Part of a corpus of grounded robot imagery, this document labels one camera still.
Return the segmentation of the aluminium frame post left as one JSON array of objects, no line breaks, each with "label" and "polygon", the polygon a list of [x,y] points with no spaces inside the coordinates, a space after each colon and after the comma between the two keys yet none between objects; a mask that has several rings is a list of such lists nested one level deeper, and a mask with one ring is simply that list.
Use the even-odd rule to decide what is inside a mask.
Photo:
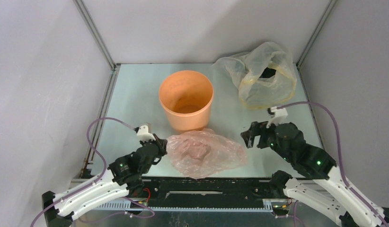
[{"label": "aluminium frame post left", "polygon": [[111,54],[104,42],[102,35],[100,34],[85,2],[83,0],[73,0],[78,12],[80,13],[84,23],[86,24],[89,32],[91,33],[95,43],[97,44],[100,52],[104,56],[109,68],[114,70],[116,68],[116,63],[111,57]]}]

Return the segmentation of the aluminium frame post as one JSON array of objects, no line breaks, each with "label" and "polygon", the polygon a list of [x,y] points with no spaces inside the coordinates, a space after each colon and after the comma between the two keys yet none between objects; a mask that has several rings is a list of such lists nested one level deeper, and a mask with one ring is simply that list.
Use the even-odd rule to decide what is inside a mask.
[{"label": "aluminium frame post", "polygon": [[78,12],[80,13],[84,23],[86,24],[89,32],[91,33],[95,43],[97,44],[100,52],[104,56],[109,68],[114,70],[116,68],[116,63],[111,57],[111,54],[104,42],[102,35],[100,34],[85,2],[83,0],[73,0]]},{"label": "aluminium frame post", "polygon": [[306,46],[304,47],[298,61],[296,62],[297,69],[300,69],[302,64],[304,63],[308,53],[310,52],[313,44],[317,40],[320,32],[324,28],[324,25],[326,21],[328,20],[329,16],[331,15],[332,11],[334,10],[334,7],[336,6],[338,0],[330,0],[328,2],[328,5],[326,6],[322,16],[320,17],[315,29],[313,30],[311,37],[306,43]]}]

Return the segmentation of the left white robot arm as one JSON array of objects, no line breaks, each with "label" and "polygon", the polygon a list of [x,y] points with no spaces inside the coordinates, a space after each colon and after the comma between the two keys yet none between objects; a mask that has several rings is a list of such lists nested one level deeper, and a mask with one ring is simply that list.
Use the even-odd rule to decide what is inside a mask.
[{"label": "left white robot arm", "polygon": [[69,227],[99,205],[120,197],[140,197],[144,189],[141,176],[167,154],[166,147],[166,139],[141,142],[135,152],[109,164],[102,176],[94,176],[64,193],[45,192],[42,202],[47,226]]}]

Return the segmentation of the pink plastic trash bag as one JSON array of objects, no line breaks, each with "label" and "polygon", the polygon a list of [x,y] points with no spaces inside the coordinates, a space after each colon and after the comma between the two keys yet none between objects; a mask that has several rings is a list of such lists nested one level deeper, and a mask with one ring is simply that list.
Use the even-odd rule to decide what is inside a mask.
[{"label": "pink plastic trash bag", "polygon": [[207,128],[168,137],[167,153],[172,166],[183,176],[193,179],[206,178],[248,163],[241,144]]}]

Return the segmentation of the clear yellowish plastic bag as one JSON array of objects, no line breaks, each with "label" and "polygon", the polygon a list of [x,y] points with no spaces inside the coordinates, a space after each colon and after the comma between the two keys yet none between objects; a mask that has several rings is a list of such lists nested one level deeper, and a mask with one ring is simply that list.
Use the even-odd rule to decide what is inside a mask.
[{"label": "clear yellowish plastic bag", "polygon": [[241,103],[265,109],[293,98],[297,77],[292,54],[275,42],[218,59],[214,68],[231,79]]}]

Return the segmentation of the aluminium frame post right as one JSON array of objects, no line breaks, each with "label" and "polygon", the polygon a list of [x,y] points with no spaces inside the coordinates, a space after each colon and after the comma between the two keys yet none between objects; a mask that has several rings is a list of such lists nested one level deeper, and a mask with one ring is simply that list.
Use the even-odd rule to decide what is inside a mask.
[{"label": "aluminium frame post right", "polygon": [[329,16],[331,15],[332,11],[334,10],[334,7],[336,6],[338,0],[330,0],[328,2],[328,5],[326,6],[322,16],[320,17],[315,29],[313,30],[311,37],[306,43],[306,46],[304,47],[298,61],[296,62],[297,69],[300,69],[302,64],[304,63],[308,53],[310,52],[313,44],[317,40],[320,32],[324,28],[324,25],[326,21],[328,20]]}]

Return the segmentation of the black front mounting rail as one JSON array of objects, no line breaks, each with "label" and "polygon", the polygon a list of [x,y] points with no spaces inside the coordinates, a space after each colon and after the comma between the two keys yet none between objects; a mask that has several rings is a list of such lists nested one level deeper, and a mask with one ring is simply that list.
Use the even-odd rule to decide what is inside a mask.
[{"label": "black front mounting rail", "polygon": [[157,209],[260,210],[267,201],[288,198],[269,185],[269,178],[142,178],[144,185],[129,194],[147,199]]}]

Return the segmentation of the orange plastic trash bin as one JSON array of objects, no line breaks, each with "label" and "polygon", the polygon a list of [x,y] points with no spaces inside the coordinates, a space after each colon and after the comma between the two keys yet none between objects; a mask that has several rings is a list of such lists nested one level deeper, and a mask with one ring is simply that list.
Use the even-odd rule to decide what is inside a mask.
[{"label": "orange plastic trash bin", "polygon": [[202,130],[210,120],[214,90],[202,73],[182,70],[169,75],[159,87],[159,100],[177,132]]}]

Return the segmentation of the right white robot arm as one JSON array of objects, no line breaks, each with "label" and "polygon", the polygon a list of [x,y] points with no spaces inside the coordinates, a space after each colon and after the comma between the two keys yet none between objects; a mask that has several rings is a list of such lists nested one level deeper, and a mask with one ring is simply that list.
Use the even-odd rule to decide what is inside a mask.
[{"label": "right white robot arm", "polygon": [[296,199],[322,213],[341,227],[381,227],[389,224],[389,208],[380,207],[363,196],[341,171],[336,161],[323,149],[308,144],[293,123],[279,125],[252,122],[241,138],[252,148],[271,148],[300,175],[324,188],[330,197],[315,191],[289,173],[278,170],[269,181],[269,192],[276,198]]}]

